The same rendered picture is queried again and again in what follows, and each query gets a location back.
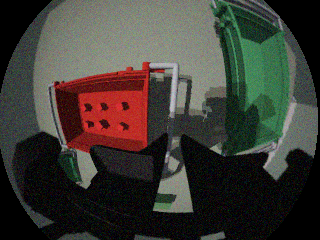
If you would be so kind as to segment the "green rectangular block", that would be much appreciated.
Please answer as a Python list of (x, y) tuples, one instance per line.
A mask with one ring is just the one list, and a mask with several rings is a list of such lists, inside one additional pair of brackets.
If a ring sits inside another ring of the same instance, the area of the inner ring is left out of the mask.
[(164, 195), (164, 193), (157, 193), (155, 209), (171, 209), (172, 205), (171, 195)]

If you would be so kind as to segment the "red plastic tray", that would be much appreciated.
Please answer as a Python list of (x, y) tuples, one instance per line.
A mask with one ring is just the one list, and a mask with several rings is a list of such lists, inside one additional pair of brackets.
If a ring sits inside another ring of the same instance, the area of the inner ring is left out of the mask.
[[(127, 151), (141, 151), (148, 147), (149, 128), (149, 72), (164, 73), (165, 69), (149, 68), (149, 61), (143, 69), (101, 73), (75, 81), (53, 81), (57, 116), (61, 132), (64, 132), (67, 148), (91, 151), (91, 145), (107, 145)], [(81, 105), (89, 104), (91, 109), (81, 111)], [(127, 108), (117, 109), (125, 103)], [(103, 111), (97, 105), (105, 104)], [(107, 124), (101, 131), (96, 123), (104, 119)], [(85, 121), (92, 121), (91, 128), (85, 128)], [(124, 131), (119, 124), (127, 125)]]

